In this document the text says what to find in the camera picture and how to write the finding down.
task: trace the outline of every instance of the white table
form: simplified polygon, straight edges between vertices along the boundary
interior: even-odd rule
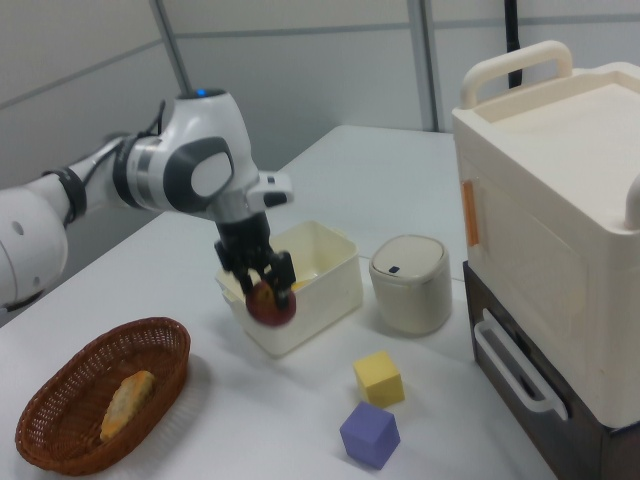
[[[169,316],[192,337],[189,378],[174,406],[129,456],[95,478],[554,478],[473,361],[464,285],[436,333],[408,339],[382,323],[367,271],[385,240],[442,240],[462,278],[464,230],[452,137],[340,127],[285,168],[296,202],[269,214],[272,233],[315,219],[362,255],[363,306],[281,359],[242,331],[224,303],[211,222],[163,214],[0,329],[2,478],[56,474],[27,464],[13,436],[33,394],[105,331]],[[385,349],[406,400],[401,443],[381,471],[359,465],[338,429],[359,398],[352,362]]]

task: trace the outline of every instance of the orange latch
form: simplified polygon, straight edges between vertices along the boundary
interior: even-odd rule
[[[473,247],[480,243],[478,236],[478,220],[476,219],[476,201],[473,196],[473,182],[462,182],[462,208],[464,210],[464,225],[467,233],[467,246]]]

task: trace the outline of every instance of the brown basket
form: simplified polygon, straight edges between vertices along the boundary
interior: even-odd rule
[[[16,429],[26,461],[66,475],[99,472],[128,455],[151,432],[180,394],[191,340],[169,318],[146,318],[114,328],[78,352],[27,404]],[[122,380],[147,370],[153,393],[109,442],[102,419]]]

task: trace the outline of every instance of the yellow cube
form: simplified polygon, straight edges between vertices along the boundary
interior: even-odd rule
[[[372,405],[385,408],[404,400],[400,372],[384,350],[353,362],[362,398]]]

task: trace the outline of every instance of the red apple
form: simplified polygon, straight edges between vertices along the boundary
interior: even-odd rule
[[[257,283],[246,298],[247,311],[259,323],[269,327],[279,327],[293,318],[296,313],[296,296],[289,292],[289,305],[280,310],[271,286],[264,280]]]

